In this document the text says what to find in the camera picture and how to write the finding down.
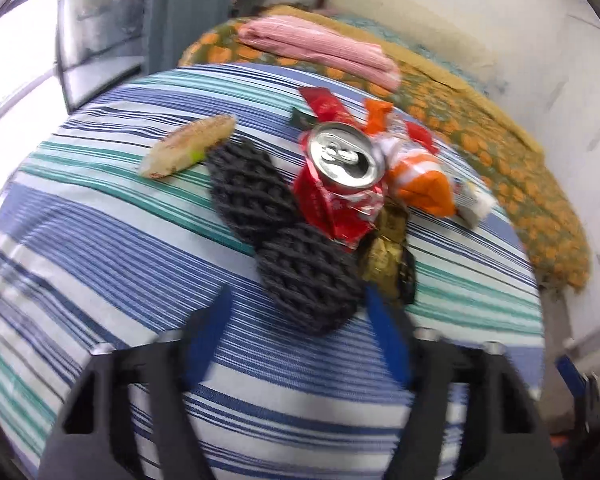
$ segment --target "can pull tab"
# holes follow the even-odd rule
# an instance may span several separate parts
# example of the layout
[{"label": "can pull tab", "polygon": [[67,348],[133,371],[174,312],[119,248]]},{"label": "can pull tab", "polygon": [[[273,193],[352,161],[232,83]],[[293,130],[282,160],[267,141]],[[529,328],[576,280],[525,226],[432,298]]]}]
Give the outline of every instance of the can pull tab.
[{"label": "can pull tab", "polygon": [[350,148],[344,148],[339,142],[331,139],[324,147],[322,159],[328,162],[339,162],[353,166],[358,163],[358,152],[354,152]]}]

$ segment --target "orange and white wrapper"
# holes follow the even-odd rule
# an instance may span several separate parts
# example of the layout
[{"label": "orange and white wrapper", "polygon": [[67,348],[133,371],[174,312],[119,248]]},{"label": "orange and white wrapper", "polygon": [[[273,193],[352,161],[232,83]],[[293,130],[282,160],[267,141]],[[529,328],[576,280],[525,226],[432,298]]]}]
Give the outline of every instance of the orange and white wrapper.
[{"label": "orange and white wrapper", "polygon": [[378,134],[373,139],[384,153],[384,177],[395,200],[434,216],[455,214],[451,184],[435,155],[401,134]]}]

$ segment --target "red soda can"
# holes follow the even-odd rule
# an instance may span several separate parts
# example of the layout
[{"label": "red soda can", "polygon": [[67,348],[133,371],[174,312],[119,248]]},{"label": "red soda can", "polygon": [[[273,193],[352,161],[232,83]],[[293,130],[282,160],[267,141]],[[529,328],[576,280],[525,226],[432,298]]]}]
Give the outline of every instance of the red soda can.
[{"label": "red soda can", "polygon": [[305,165],[294,193],[305,219],[354,250],[384,205],[384,158],[371,140],[344,123],[322,123],[300,140]]}]

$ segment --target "yellow fabric border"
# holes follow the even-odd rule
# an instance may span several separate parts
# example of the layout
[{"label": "yellow fabric border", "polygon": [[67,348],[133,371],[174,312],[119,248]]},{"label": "yellow fabric border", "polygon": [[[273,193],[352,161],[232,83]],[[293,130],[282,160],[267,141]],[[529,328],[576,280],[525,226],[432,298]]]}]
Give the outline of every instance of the yellow fabric border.
[{"label": "yellow fabric border", "polygon": [[500,107],[491,101],[489,98],[475,90],[464,79],[453,75],[441,66],[436,65],[433,61],[412,52],[408,48],[400,46],[390,41],[382,40],[375,34],[367,32],[361,28],[354,27],[347,23],[341,23],[327,16],[315,14],[314,12],[306,12],[305,10],[296,9],[290,6],[275,6],[267,10],[264,14],[269,16],[295,16],[302,18],[317,25],[335,30],[343,36],[352,38],[365,43],[375,43],[382,47],[382,50],[390,57],[412,66],[414,69],[426,74],[443,85],[452,88],[461,93],[465,98],[471,100],[478,108],[487,113],[498,124],[515,134],[532,152],[544,155],[542,146],[521,126],[515,123]]}]

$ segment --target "table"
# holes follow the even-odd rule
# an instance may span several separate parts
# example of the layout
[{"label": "table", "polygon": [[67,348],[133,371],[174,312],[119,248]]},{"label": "table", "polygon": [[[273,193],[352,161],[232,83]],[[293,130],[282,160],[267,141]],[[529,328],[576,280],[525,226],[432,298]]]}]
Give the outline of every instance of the table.
[{"label": "table", "polygon": [[[413,396],[386,370],[365,314],[323,338],[297,332],[259,285],[251,248],[214,212],[203,164],[162,182],[136,175],[165,133],[234,113],[237,133],[268,150],[291,181],[302,156],[290,109],[309,111],[299,86],[326,86],[365,117],[364,92],[318,75],[199,65],[100,96],[24,161],[0,210],[0,423],[32,471],[90,348],[144,344],[227,282],[234,316],[208,379],[184,396],[218,479],[381,477]],[[409,232],[415,322],[467,345],[502,342],[537,394],[538,292],[506,213],[496,208],[469,231],[459,219],[414,211]],[[143,466],[159,478],[146,391],[130,394]],[[458,453],[463,394],[450,393],[441,476]]]}]

